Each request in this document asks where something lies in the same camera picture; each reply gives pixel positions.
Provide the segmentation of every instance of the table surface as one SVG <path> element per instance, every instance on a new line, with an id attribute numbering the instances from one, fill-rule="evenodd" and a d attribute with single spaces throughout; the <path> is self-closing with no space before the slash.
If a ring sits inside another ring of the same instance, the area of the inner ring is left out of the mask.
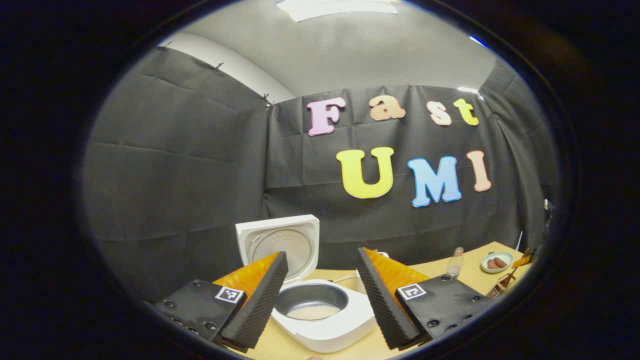
<path id="1" fill-rule="evenodd" d="M 486 294 L 491 290 L 500 277 L 508 274 L 510 269 L 505 271 L 489 274 L 482 270 L 480 263 L 490 252 L 508 252 L 513 255 L 513 260 L 520 259 L 522 253 L 516 251 L 503 244 L 492 242 L 478 249 L 465 252 L 464 265 L 458 279 L 470 286 L 479 293 Z M 436 261 L 430 261 L 429 263 L 410 265 L 409 267 L 428 276 L 437 277 L 445 273 L 445 268 L 449 258 L 440 259 Z M 529 269 L 530 264 L 523 265 L 516 273 L 515 282 L 517 282 Z M 337 280 L 342 277 L 355 275 L 354 270 L 320 270 L 316 269 L 305 280 L 311 279 L 324 279 L 324 280 Z M 341 281 L 339 284 L 345 288 L 355 290 L 356 279 L 347 279 Z M 256 360 L 270 360 L 270 359 L 282 359 L 282 360 L 306 360 L 312 356 L 320 357 L 323 360 L 352 360 L 352 359 L 367 359 L 378 360 L 388 359 L 394 357 L 403 352 L 407 352 L 415 347 L 405 349 L 403 351 L 389 350 L 385 339 L 382 336 L 380 328 L 377 326 L 369 334 L 365 335 L 362 339 L 354 343 L 353 345 L 346 347 L 340 351 L 332 352 L 329 354 L 321 354 L 307 349 L 301 343 L 298 343 L 294 338 L 289 336 L 280 326 L 275 322 L 273 317 L 269 318 L 269 322 L 264 328 L 264 332 L 258 341 L 255 349 L 249 349 L 244 356 L 251 357 Z"/>

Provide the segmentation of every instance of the blue letter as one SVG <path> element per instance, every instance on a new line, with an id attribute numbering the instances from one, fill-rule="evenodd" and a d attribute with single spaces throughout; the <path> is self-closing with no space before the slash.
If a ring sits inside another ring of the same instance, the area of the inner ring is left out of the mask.
<path id="1" fill-rule="evenodd" d="M 427 196 L 427 189 L 433 201 L 440 201 L 442 187 L 444 194 L 442 200 L 456 201 L 462 197 L 458 190 L 458 178 L 456 177 L 456 158 L 445 156 L 440 159 L 440 167 L 436 175 L 431 165 L 425 159 L 413 159 L 409 161 L 409 167 L 415 176 L 415 199 L 413 206 L 419 208 L 427 206 L 431 202 Z"/>

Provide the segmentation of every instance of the white plate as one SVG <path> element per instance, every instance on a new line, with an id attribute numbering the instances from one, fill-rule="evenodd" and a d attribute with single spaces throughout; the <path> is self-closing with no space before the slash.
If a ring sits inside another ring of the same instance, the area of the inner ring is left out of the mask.
<path id="1" fill-rule="evenodd" d="M 500 260 L 504 261 L 507 264 L 507 266 L 500 269 L 489 269 L 488 262 L 493 258 L 499 258 Z M 496 272 L 507 270 L 512 263 L 513 263 L 513 256 L 508 252 L 492 252 L 491 254 L 487 255 L 484 259 L 482 259 L 481 265 L 482 265 L 482 270 L 486 272 L 496 273 Z"/>

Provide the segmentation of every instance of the clear bottle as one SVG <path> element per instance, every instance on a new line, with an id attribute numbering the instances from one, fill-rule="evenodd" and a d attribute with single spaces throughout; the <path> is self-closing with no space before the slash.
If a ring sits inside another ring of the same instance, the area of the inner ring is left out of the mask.
<path id="1" fill-rule="evenodd" d="M 460 270 L 462 270 L 462 253 L 464 249 L 461 247 L 456 248 L 456 251 L 453 252 L 453 256 L 449 260 L 447 264 L 447 274 L 451 277 L 456 278 L 460 274 Z"/>

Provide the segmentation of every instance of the foam letter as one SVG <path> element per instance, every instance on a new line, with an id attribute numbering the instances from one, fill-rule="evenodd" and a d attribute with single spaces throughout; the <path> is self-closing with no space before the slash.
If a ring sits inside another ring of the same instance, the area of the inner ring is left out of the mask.
<path id="1" fill-rule="evenodd" d="M 431 120 L 441 126 L 451 125 L 451 117 L 447 114 L 447 109 L 441 102 L 427 102 L 427 109 L 431 112 Z"/>
<path id="2" fill-rule="evenodd" d="M 440 159 L 437 175 L 425 159 L 410 160 L 409 167 L 413 170 L 413 175 L 415 176 L 413 206 L 416 208 L 427 206 L 431 202 L 427 196 L 427 190 L 429 190 L 435 202 L 440 201 L 443 187 L 442 200 L 447 202 L 455 201 L 462 197 L 458 190 L 458 179 L 456 178 L 456 158 L 453 156 L 445 156 Z"/>
<path id="3" fill-rule="evenodd" d="M 389 95 L 374 97 L 369 100 L 369 106 L 373 106 L 370 114 L 376 121 L 387 120 L 389 118 L 400 119 L 406 114 L 406 111 L 400 107 L 398 100 Z"/>
<path id="4" fill-rule="evenodd" d="M 331 121 L 338 122 L 340 119 L 340 111 L 336 106 L 343 108 L 345 105 L 347 105 L 347 103 L 341 97 L 308 103 L 307 108 L 311 109 L 311 129 L 309 129 L 309 135 L 315 136 L 332 133 L 335 128 L 328 120 L 331 118 Z"/>
<path id="5" fill-rule="evenodd" d="M 471 165 L 474 166 L 474 172 L 476 173 L 476 185 L 474 189 L 477 192 L 483 192 L 491 188 L 491 181 L 486 176 L 486 170 L 484 168 L 484 153 L 480 150 L 471 151 L 467 153 L 467 157 L 471 160 Z"/>
<path id="6" fill-rule="evenodd" d="M 460 109 L 460 115 L 462 115 L 462 118 L 465 119 L 465 122 L 467 124 L 473 126 L 478 125 L 478 123 L 480 122 L 478 121 L 478 118 L 471 115 L 471 110 L 474 109 L 473 105 L 467 104 L 464 99 L 458 99 L 453 103 L 453 106 Z"/>
<path id="7" fill-rule="evenodd" d="M 335 156 L 342 163 L 342 184 L 349 195 L 359 199 L 381 197 L 394 184 L 394 173 L 391 169 L 391 155 L 394 150 L 390 147 L 377 147 L 371 150 L 371 155 L 378 158 L 380 180 L 376 184 L 367 184 L 362 179 L 362 150 L 340 151 Z"/>

